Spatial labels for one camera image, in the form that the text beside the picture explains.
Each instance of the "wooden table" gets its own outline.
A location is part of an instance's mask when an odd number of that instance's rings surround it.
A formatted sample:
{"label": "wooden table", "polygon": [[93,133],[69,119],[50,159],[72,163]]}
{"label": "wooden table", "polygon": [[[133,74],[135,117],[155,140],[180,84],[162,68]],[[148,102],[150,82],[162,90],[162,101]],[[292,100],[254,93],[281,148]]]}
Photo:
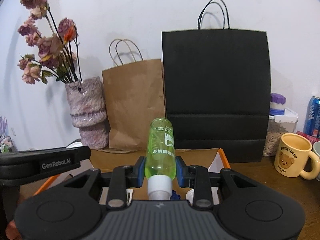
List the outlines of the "wooden table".
{"label": "wooden table", "polygon": [[263,157],[260,163],[232,163],[231,168],[299,202],[306,222],[298,240],[320,239],[320,182],[302,177],[288,178],[273,166],[274,157]]}

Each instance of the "leaf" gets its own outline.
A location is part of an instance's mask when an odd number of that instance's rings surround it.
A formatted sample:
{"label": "leaf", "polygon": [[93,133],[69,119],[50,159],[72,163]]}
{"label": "leaf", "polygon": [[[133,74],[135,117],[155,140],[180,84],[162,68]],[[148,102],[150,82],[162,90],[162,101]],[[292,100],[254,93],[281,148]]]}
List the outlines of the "leaf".
{"label": "leaf", "polygon": [[50,58],[51,58],[51,55],[49,54],[49,55],[43,57],[41,60],[42,60],[42,61],[47,61],[47,60],[50,59]]}
{"label": "leaf", "polygon": [[36,67],[36,66],[39,66],[39,65],[36,64],[36,63],[31,63],[31,64],[29,64],[29,67]]}
{"label": "leaf", "polygon": [[64,73],[68,73],[68,70],[64,65],[61,65],[60,68]]}
{"label": "leaf", "polygon": [[42,75],[41,81],[42,81],[42,83],[44,83],[46,85],[48,84],[48,81],[47,81],[47,78],[45,77],[45,75]]}
{"label": "leaf", "polygon": [[26,54],[26,55],[24,55],[24,57],[34,59],[35,55],[34,54]]}
{"label": "leaf", "polygon": [[59,67],[57,67],[57,74],[59,77],[64,78],[66,76],[65,72],[61,69],[61,65]]}
{"label": "leaf", "polygon": [[42,71],[42,76],[45,76],[45,77],[52,77],[52,73],[48,70],[43,70]]}

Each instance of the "soda can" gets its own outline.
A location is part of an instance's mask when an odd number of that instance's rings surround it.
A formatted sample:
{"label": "soda can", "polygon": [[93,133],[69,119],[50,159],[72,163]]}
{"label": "soda can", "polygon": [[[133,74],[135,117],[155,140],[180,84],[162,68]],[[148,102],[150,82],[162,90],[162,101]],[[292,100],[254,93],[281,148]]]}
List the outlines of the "soda can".
{"label": "soda can", "polygon": [[307,111],[304,133],[319,138],[320,132],[320,98],[312,97]]}

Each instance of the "screw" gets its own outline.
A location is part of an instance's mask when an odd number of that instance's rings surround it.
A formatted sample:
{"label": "screw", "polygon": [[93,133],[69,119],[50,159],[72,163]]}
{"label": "screw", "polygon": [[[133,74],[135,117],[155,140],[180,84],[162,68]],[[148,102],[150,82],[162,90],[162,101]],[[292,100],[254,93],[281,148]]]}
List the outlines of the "screw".
{"label": "screw", "polygon": [[196,205],[198,207],[203,207],[203,208],[206,208],[206,207],[209,207],[211,205],[211,202],[207,199],[199,199],[196,201]]}
{"label": "screw", "polygon": [[117,208],[117,207],[122,207],[123,204],[124,204],[123,200],[117,199],[117,198],[111,199],[111,200],[109,200],[109,202],[108,202],[108,205],[109,205],[110,207],[115,207],[115,208]]}

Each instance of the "pink vase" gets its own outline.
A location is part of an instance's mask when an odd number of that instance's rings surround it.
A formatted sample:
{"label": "pink vase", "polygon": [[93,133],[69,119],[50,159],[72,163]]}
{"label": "pink vase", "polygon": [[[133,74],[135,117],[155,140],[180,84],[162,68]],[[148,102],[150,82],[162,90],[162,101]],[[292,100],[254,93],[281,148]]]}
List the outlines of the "pink vase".
{"label": "pink vase", "polygon": [[72,125],[79,128],[81,142],[92,149],[108,145],[104,121],[106,105],[99,77],[65,84]]}

